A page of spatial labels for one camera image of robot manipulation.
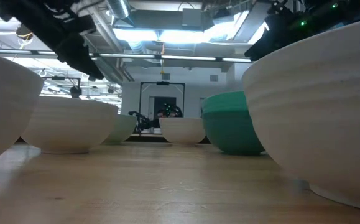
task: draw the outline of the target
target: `teal bowl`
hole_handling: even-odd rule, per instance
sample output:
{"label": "teal bowl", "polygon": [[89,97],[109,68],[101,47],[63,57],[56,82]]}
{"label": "teal bowl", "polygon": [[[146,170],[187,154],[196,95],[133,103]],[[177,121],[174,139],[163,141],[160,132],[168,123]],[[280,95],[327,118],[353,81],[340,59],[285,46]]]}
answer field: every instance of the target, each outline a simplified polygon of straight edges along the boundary
{"label": "teal bowl", "polygon": [[203,102],[203,127],[210,143],[227,154],[257,156],[264,151],[254,132],[243,91]]}

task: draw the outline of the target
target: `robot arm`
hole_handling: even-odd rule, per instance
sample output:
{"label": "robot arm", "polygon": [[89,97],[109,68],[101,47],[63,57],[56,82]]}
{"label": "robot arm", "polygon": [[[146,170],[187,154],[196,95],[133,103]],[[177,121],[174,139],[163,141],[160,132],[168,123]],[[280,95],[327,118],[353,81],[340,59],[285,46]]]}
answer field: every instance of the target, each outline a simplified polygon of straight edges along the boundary
{"label": "robot arm", "polygon": [[0,17],[15,17],[52,49],[61,62],[88,74],[90,80],[103,74],[89,56],[88,46],[80,34],[95,32],[90,15],[79,17],[71,6],[80,0],[0,0]]}
{"label": "robot arm", "polygon": [[322,33],[337,24],[360,21],[360,0],[299,0],[304,12],[292,12],[287,0],[275,0],[265,19],[269,30],[244,54],[252,61],[297,41]]}

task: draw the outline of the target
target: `white wall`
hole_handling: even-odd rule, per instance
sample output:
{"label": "white wall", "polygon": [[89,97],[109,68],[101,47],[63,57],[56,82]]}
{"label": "white wall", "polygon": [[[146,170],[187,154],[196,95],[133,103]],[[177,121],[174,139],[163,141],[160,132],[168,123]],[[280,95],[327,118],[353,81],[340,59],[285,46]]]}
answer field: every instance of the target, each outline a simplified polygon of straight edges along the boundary
{"label": "white wall", "polygon": [[242,77],[244,72],[251,66],[249,63],[234,63],[226,74],[227,91],[243,91]]}
{"label": "white wall", "polygon": [[[182,108],[182,93],[173,85],[170,86],[157,86],[151,85],[146,88],[148,84],[143,84],[142,101],[141,101],[141,114],[148,116],[149,97],[150,96],[166,96],[176,97],[177,106]],[[122,114],[128,114],[129,111],[138,111],[139,107],[139,87],[140,83],[131,82],[124,83],[122,87]],[[198,86],[187,85],[185,86],[185,109],[183,110],[184,117],[197,118],[200,116],[200,98],[206,98],[211,95],[224,93],[225,87],[223,86]]]}
{"label": "white wall", "polygon": [[[243,91],[241,78],[243,73],[251,64],[235,63],[228,73],[222,73],[219,68],[164,68],[170,73],[170,82],[185,83],[185,109],[184,117],[197,118],[200,116],[200,98],[207,98],[211,95],[227,91]],[[138,111],[140,81],[156,82],[161,81],[160,68],[143,69],[129,67],[130,74],[136,82],[123,83],[122,86],[122,114],[129,111]],[[210,75],[219,75],[218,82],[211,82]],[[149,98],[151,96],[176,97],[177,106],[182,108],[183,96],[175,86],[157,86],[143,84],[141,114],[149,116]]]}
{"label": "white wall", "polygon": [[[141,67],[128,67],[127,71],[132,77],[139,82],[156,82],[162,81],[159,67],[149,67],[143,69]],[[169,82],[186,83],[190,85],[200,86],[225,86],[226,73],[220,68],[188,68],[183,67],[167,67],[164,73],[170,74]],[[211,82],[210,75],[218,75],[218,82]]]}

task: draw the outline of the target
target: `bowl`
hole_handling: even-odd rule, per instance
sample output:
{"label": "bowl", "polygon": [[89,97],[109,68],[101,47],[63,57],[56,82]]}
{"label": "bowl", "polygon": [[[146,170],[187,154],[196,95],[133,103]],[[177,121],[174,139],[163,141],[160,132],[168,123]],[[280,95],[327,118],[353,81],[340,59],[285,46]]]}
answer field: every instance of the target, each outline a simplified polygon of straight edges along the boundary
{"label": "bowl", "polygon": [[159,118],[163,137],[179,145],[195,145],[201,142],[206,134],[201,118]]}
{"label": "bowl", "polygon": [[208,97],[202,108],[203,126],[212,145],[235,155],[257,156],[264,151],[254,132],[243,91]]}
{"label": "bowl", "polygon": [[317,194],[360,207],[360,22],[273,52],[242,80],[270,156]]}
{"label": "bowl", "polygon": [[115,122],[113,123],[113,130],[111,134],[105,139],[105,143],[119,144],[125,141],[133,133],[136,127],[137,118],[124,114],[116,115]]}
{"label": "bowl", "polygon": [[0,57],[0,154],[25,130],[43,88],[43,79]]}
{"label": "bowl", "polygon": [[87,153],[108,137],[117,113],[118,107],[107,103],[40,96],[21,137],[43,153]]}

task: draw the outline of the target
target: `wooden table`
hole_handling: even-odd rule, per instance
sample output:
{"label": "wooden table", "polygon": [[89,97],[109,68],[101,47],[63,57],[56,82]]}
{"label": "wooden table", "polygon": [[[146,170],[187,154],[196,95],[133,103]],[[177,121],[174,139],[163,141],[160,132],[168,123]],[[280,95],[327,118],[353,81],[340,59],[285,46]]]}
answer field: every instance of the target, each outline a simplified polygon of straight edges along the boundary
{"label": "wooden table", "polygon": [[100,146],[0,156],[0,224],[360,223],[360,209],[321,198],[269,157],[212,146]]}

